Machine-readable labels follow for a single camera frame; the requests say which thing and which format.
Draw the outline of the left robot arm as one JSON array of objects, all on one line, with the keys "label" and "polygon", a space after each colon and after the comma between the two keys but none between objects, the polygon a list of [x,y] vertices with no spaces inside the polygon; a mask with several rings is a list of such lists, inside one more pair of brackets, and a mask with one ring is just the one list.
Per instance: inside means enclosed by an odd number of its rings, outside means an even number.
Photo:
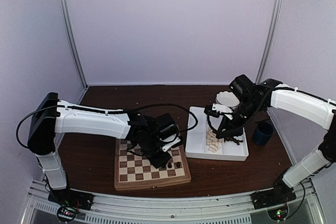
[{"label": "left robot arm", "polygon": [[71,205],[76,197],[69,188],[54,143],[57,133],[103,135],[130,141],[140,147],[142,155],[155,168],[166,165],[171,158],[169,149],[182,142],[168,113],[154,118],[143,115],[140,109],[92,108],[60,100],[54,92],[47,94],[32,115],[27,147],[42,165],[50,191],[64,205]]}]

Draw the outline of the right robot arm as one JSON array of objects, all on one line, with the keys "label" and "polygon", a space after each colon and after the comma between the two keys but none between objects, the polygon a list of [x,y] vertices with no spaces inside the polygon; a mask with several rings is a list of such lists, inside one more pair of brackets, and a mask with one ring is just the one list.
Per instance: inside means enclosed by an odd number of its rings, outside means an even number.
[{"label": "right robot arm", "polygon": [[243,128],[260,111],[271,109],[279,119],[277,128],[295,136],[291,150],[303,145],[302,159],[287,169],[269,192],[272,203],[279,204],[292,188],[335,163],[335,101],[293,88],[281,81],[267,79],[253,83],[246,75],[237,76],[229,92],[238,104],[210,106],[215,116],[223,116],[217,138],[240,136]]}]

